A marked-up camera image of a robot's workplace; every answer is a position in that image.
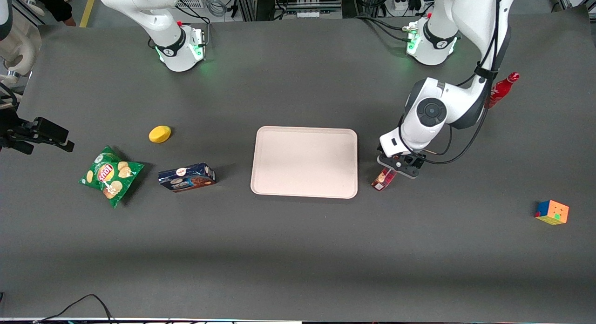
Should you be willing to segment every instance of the potato chip bag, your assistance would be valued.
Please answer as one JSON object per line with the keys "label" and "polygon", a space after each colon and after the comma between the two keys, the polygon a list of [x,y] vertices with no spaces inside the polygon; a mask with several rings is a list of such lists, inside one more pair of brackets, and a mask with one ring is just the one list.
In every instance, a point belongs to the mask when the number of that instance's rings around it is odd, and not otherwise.
{"label": "potato chip bag", "polygon": [[115,208],[143,167],[142,163],[122,161],[106,146],[79,183],[102,191]]}

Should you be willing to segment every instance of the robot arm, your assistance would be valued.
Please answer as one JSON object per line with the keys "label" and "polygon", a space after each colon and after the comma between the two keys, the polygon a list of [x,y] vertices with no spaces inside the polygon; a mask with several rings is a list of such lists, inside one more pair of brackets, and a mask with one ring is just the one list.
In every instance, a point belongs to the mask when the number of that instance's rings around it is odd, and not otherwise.
{"label": "robot arm", "polygon": [[147,31],[160,60],[175,72],[191,69],[204,57],[203,33],[176,23],[166,8],[177,0],[102,0],[109,8],[119,11]]}
{"label": "robot arm", "polygon": [[35,25],[21,14],[13,14],[11,0],[0,0],[0,57],[8,74],[0,75],[6,84],[15,84],[35,64],[41,36]]}
{"label": "robot arm", "polygon": [[[497,0],[453,0],[452,4],[445,6],[448,12],[440,12],[437,15],[437,9],[435,10],[430,20],[448,18],[480,49],[483,61],[480,61],[481,65],[475,69],[471,86],[468,88],[453,86],[434,78],[417,82],[406,101],[405,114],[400,126],[379,138],[379,149],[383,152],[378,158],[379,163],[409,177],[415,177],[417,171],[412,167],[417,158],[415,155],[406,155],[423,150],[445,124],[462,129],[478,121],[507,49],[508,11],[512,2],[513,0],[501,0],[498,4],[498,14]],[[494,36],[498,48],[497,55],[494,55]]]}

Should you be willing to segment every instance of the beige tray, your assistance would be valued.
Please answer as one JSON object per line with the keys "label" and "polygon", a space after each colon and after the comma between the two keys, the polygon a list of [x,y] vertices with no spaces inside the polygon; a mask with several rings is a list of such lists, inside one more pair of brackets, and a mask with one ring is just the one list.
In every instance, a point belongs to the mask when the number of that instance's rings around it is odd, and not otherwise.
{"label": "beige tray", "polygon": [[261,127],[255,143],[251,190],[258,195],[356,196],[356,133],[345,128]]}

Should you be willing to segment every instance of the snack box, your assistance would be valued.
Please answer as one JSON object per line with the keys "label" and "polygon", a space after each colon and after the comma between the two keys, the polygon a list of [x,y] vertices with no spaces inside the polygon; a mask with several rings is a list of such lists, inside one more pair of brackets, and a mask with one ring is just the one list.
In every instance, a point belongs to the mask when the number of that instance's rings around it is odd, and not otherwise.
{"label": "snack box", "polygon": [[378,191],[382,191],[383,189],[387,188],[387,186],[389,186],[389,184],[395,177],[395,174],[397,173],[398,172],[394,171],[393,169],[388,169],[387,167],[385,167],[383,168],[383,171],[381,171],[381,174],[379,174],[379,176],[377,176],[377,178],[374,179],[374,182],[371,183],[371,186],[377,189]]}
{"label": "snack box", "polygon": [[215,184],[215,171],[204,162],[197,163],[179,169],[160,171],[158,181],[173,192],[183,192]]}

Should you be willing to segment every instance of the table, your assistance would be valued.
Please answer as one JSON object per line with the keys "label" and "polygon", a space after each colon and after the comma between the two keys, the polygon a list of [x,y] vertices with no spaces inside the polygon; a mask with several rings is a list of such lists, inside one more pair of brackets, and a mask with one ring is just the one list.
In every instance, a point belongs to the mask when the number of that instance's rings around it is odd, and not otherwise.
{"label": "table", "polygon": [[[469,41],[424,67],[361,20],[220,23],[207,61],[180,74],[140,27],[43,29],[20,114],[63,125],[76,146],[0,155],[0,316],[49,316],[94,292],[116,317],[596,322],[587,20],[581,8],[511,16],[500,78],[521,79],[472,148],[381,193],[370,188],[379,135],[417,80],[469,76]],[[168,142],[147,140],[156,125],[174,128]],[[358,195],[253,194],[263,125],[354,129]],[[472,133],[456,131],[452,153]],[[77,184],[107,144],[147,165],[116,209]],[[220,183],[178,194],[157,184],[158,171],[196,162]],[[547,199],[570,206],[567,224],[534,219]],[[103,316],[93,301],[66,315]]]}

